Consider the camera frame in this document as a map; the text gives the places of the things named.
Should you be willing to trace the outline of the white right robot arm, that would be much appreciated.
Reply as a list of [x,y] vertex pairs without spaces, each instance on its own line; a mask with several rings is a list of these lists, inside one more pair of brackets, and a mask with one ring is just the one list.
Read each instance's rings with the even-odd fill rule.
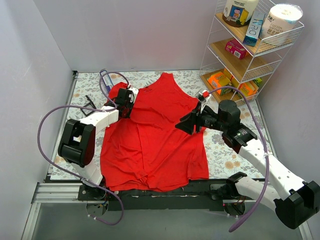
[[232,199],[249,197],[274,211],[285,226],[296,229],[320,211],[320,186],[304,181],[269,153],[257,135],[241,123],[240,114],[232,100],[221,101],[218,112],[199,102],[175,127],[189,135],[202,127],[221,131],[224,143],[265,177],[264,183],[259,183],[238,172],[226,180],[227,195]]

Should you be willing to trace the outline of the red tank top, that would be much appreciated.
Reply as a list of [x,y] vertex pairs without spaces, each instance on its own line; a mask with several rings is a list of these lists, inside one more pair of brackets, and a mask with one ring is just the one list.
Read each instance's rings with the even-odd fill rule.
[[111,191],[172,191],[209,177],[203,134],[176,128],[198,100],[186,94],[173,74],[138,91],[129,118],[105,129],[100,169]]

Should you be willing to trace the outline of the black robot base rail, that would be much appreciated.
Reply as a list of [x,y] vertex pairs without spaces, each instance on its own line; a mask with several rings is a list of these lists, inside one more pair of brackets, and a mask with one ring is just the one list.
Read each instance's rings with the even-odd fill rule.
[[186,186],[167,192],[151,190],[115,191],[125,210],[210,210],[223,211],[227,206],[244,213],[244,204],[252,199],[231,193],[225,179],[191,180]]

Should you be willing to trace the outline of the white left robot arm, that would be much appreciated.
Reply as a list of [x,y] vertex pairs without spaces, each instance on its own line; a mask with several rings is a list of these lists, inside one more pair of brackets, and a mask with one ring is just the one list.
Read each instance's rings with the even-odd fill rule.
[[129,118],[139,90],[135,87],[120,88],[117,96],[91,115],[80,120],[67,120],[58,147],[58,155],[71,164],[81,181],[90,186],[89,194],[95,200],[106,196],[101,184],[103,175],[94,162],[96,135],[122,118]]

